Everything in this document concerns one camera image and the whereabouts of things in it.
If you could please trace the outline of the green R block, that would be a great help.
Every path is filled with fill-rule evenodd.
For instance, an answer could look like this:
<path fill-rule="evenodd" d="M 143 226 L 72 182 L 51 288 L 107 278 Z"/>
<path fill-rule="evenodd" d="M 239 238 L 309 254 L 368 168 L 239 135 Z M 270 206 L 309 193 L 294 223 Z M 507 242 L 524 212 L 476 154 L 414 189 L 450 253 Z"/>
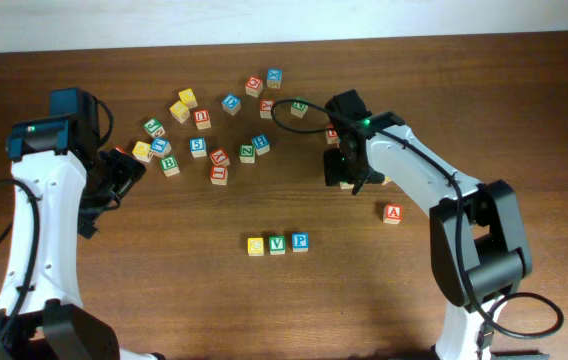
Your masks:
<path fill-rule="evenodd" d="M 340 182 L 340 183 L 339 183 L 339 187 L 340 187 L 340 189 L 342 189 L 342 190 L 353 189 L 353 188 L 354 188 L 354 184 L 350 184 L 350 183 L 347 183 L 347 182 Z"/>

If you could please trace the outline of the blue P block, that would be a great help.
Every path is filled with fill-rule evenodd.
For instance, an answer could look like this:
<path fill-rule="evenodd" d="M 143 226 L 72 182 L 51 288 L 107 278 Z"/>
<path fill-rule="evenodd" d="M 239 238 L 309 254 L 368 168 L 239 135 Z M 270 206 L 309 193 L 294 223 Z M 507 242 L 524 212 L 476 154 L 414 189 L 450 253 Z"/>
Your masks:
<path fill-rule="evenodd" d="M 307 233 L 293 233 L 292 249 L 294 252 L 307 252 L 309 250 L 309 235 Z"/>

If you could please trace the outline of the green V block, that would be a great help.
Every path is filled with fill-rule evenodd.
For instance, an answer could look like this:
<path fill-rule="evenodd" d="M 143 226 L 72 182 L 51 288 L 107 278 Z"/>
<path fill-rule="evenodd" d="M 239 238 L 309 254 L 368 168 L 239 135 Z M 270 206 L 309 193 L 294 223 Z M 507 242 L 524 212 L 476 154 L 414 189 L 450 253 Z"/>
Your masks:
<path fill-rule="evenodd" d="M 269 253 L 271 255 L 283 255 L 286 253 L 286 238 L 284 236 L 269 237 Z"/>

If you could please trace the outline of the yellow C block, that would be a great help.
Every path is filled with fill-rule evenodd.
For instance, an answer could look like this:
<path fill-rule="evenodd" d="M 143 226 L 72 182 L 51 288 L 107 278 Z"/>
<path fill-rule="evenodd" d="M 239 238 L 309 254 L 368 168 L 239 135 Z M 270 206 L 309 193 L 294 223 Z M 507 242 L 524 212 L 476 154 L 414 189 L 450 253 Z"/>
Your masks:
<path fill-rule="evenodd" d="M 262 237 L 248 238 L 247 253 L 249 256 L 263 256 L 265 254 L 264 239 Z"/>

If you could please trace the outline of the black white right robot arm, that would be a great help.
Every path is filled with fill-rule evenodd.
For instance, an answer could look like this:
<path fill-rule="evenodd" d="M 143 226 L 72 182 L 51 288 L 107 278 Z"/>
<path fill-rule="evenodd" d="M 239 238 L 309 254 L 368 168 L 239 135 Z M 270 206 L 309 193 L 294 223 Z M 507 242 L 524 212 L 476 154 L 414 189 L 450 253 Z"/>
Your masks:
<path fill-rule="evenodd" d="M 492 359 L 507 301 L 532 271 L 532 254 L 514 190 L 484 184 L 423 145 L 391 112 L 331 111 L 340 142 L 325 154 L 328 185 L 360 189 L 390 178 L 429 218 L 431 269 L 447 300 L 442 332 L 423 359 Z"/>

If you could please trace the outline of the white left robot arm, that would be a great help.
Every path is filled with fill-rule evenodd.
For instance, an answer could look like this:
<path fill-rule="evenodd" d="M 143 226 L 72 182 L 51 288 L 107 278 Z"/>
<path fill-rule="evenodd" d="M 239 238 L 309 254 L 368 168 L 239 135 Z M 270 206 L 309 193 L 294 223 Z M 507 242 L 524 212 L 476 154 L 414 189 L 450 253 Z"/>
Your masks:
<path fill-rule="evenodd" d="M 136 359 L 83 308 L 77 241 L 117 209 L 144 166 L 112 150 L 93 115 L 63 113 L 15 125 L 7 139 L 15 194 L 0 292 L 0 359 Z"/>

